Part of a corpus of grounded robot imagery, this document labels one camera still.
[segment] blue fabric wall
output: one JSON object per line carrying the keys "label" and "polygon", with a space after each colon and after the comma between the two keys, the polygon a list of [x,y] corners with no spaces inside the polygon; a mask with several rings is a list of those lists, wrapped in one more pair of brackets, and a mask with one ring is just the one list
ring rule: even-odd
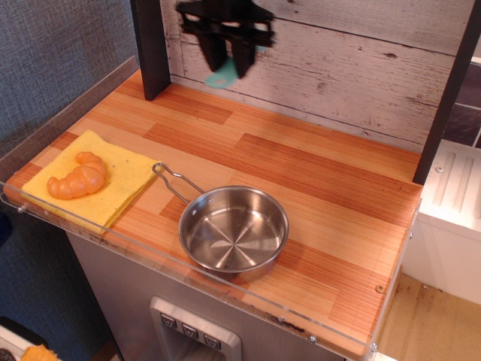
{"label": "blue fabric wall", "polygon": [[[0,0],[0,157],[136,54],[129,0]],[[109,332],[65,233],[0,204],[0,315],[65,361],[87,361]]]}

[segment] wooden floor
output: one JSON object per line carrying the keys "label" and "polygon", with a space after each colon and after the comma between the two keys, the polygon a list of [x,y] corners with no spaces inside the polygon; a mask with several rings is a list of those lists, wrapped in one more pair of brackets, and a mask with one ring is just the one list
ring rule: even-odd
{"label": "wooden floor", "polygon": [[379,350],[399,361],[481,360],[481,305],[402,275]]}

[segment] croissant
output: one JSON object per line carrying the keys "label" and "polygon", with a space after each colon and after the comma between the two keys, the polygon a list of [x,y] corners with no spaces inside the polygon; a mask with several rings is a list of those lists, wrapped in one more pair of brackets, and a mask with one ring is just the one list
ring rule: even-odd
{"label": "croissant", "polygon": [[58,180],[51,177],[47,182],[48,193],[56,199],[72,199],[93,194],[105,183],[105,164],[91,152],[78,153],[75,160],[80,163],[67,177]]}

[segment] yellow object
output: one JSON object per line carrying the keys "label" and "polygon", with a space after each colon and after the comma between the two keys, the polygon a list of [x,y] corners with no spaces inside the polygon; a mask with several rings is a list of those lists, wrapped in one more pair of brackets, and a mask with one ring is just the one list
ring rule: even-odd
{"label": "yellow object", "polygon": [[[92,152],[103,159],[107,169],[105,185],[97,193],[81,198],[53,198],[47,190],[48,180],[62,179],[72,172],[78,166],[75,156],[80,152]],[[104,231],[101,226],[109,227],[153,178],[152,166],[157,162],[107,143],[87,130],[22,187],[26,193],[23,196],[61,218],[101,234]]]}
{"label": "yellow object", "polygon": [[20,361],[58,361],[57,355],[42,344],[27,347]]}

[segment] white wooden backsplash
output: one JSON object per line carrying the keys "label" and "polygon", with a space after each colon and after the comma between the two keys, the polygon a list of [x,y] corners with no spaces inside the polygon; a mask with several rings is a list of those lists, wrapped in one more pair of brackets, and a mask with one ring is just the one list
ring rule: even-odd
{"label": "white wooden backsplash", "polygon": [[474,0],[259,0],[274,47],[228,89],[175,0],[160,0],[172,81],[328,128],[421,152]]}

